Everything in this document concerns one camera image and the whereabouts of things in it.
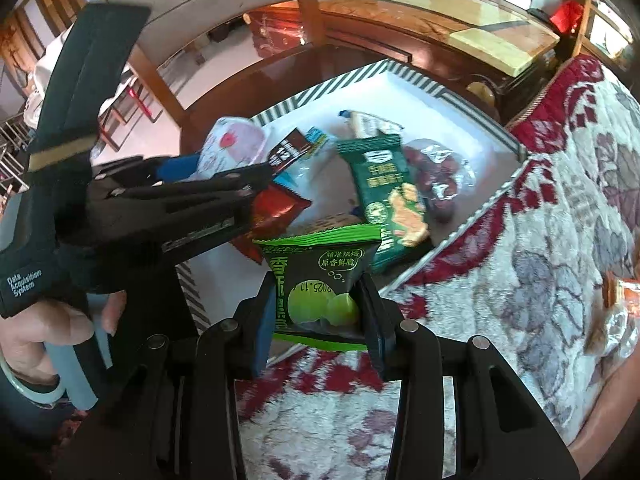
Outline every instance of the tabletop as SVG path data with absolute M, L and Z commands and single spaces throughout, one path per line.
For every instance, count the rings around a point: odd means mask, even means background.
M 515 12 L 488 0 L 319 0 L 319 3 L 323 12 L 374 19 L 425 34 L 513 77 L 559 41 L 556 34 L 524 10 Z

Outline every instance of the green snack packet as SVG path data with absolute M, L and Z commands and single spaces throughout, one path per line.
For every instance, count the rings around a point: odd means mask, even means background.
M 382 242 L 371 264 L 380 272 L 429 236 L 400 136 L 343 140 L 337 149 L 351 168 L 365 219 L 380 227 Z
M 324 350 L 366 348 L 349 291 L 380 245 L 378 226 L 351 225 L 254 243 L 276 278 L 277 337 Z

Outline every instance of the screw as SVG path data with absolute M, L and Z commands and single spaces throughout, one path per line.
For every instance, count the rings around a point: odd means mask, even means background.
M 489 348 L 489 345 L 491 344 L 489 343 L 489 340 L 485 338 L 483 335 L 475 336 L 471 340 L 471 342 L 474 344 L 476 348 L 479 348 L 481 350 L 486 350 L 487 348 Z
M 232 317 L 223 319 L 220 322 L 220 328 L 222 329 L 222 332 L 233 332 L 236 328 L 238 328 L 238 326 L 238 322 Z
M 167 338 L 162 334 L 153 334 L 146 340 L 146 345 L 152 350 L 162 348 L 167 342 Z
M 418 328 L 420 328 L 420 325 L 414 319 L 403 319 L 400 322 L 400 328 L 405 332 L 416 332 Z

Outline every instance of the floral blanket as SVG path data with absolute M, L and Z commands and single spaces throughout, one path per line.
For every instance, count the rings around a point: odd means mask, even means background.
M 579 56 L 511 131 L 531 153 L 513 185 L 386 296 L 437 335 L 487 336 L 570 443 L 620 360 L 585 348 L 602 314 L 601 273 L 632 270 L 640 107 Z M 455 414 L 445 386 L 447 476 Z M 237 392 L 249 478 L 384 478 L 399 383 L 381 383 L 365 353 L 304 349 Z

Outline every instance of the food packaging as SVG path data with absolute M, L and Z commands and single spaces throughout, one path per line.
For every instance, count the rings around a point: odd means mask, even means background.
M 293 190 L 306 189 L 335 155 L 336 139 L 331 134 L 313 127 L 304 137 L 310 147 L 288 169 L 276 176 L 274 181 L 281 186 Z
M 349 292 L 380 245 L 380 228 L 361 224 L 256 240 L 276 279 L 275 333 L 326 350 L 364 348 Z
M 192 180 L 264 161 L 268 135 L 242 117 L 220 117 L 207 135 Z
M 404 130 L 404 126 L 398 123 L 364 112 L 343 110 L 339 115 L 348 120 L 349 127 L 355 134 L 356 139 L 367 139 L 383 134 L 399 135 Z
M 380 226 L 382 242 L 371 269 L 382 271 L 429 236 L 400 137 L 343 140 L 337 149 L 350 166 L 366 221 Z
M 254 244 L 254 239 L 276 238 L 284 234 L 289 224 L 309 206 L 311 200 L 271 183 L 255 197 L 252 230 L 234 238 L 231 244 L 244 256 L 260 264 L 263 260 L 262 253 Z
M 616 350 L 620 361 L 629 357 L 638 343 L 636 319 L 640 316 L 640 282 L 624 280 L 607 272 L 602 283 L 602 297 L 604 312 L 594 322 L 586 354 L 604 357 Z
M 476 184 L 468 160 L 431 139 L 415 139 L 403 148 L 420 196 L 439 223 L 448 223 L 456 212 L 456 198 Z

